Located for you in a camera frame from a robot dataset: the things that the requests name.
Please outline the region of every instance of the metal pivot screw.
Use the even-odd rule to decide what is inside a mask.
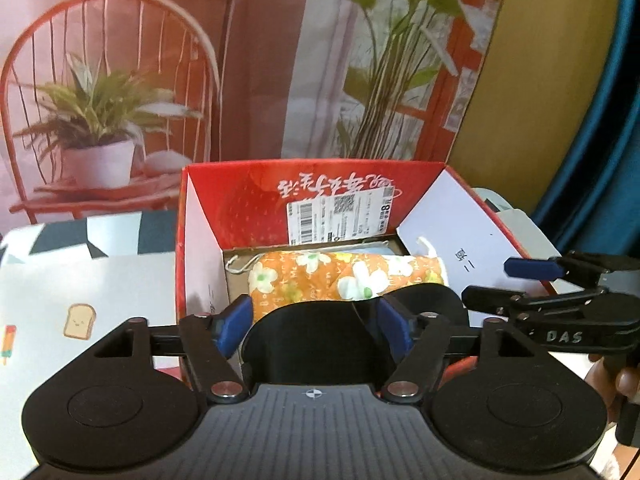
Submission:
[[[396,381],[389,384],[386,390],[395,397],[413,397],[418,393],[420,388],[411,381]]]
[[[211,393],[223,399],[232,399],[242,393],[242,384],[235,381],[220,381],[211,387]]]

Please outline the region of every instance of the toast cartoon sticker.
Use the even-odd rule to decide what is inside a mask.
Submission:
[[[73,339],[87,340],[94,327],[95,310],[91,305],[76,303],[69,307],[66,314],[64,334]]]

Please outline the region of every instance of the barcode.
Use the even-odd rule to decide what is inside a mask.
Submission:
[[[300,204],[300,243],[310,244],[313,241],[313,222],[312,204]]]
[[[355,195],[340,195],[335,197],[334,202],[334,214],[339,215],[341,213],[346,213],[347,211],[353,212],[353,205],[355,203]]]

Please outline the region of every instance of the human hand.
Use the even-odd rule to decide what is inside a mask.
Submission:
[[[584,380],[590,384],[602,397],[607,407],[610,422],[616,422],[620,416],[622,399],[632,399],[638,393],[640,386],[640,370],[637,368],[622,368],[612,377],[604,367],[602,356],[590,354],[589,361],[595,364],[587,373]]]

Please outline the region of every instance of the crosshair marking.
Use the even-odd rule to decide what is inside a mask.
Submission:
[[[313,388],[311,390],[307,390],[305,392],[305,395],[309,397],[309,399],[317,399],[318,397],[322,396],[322,392]]]

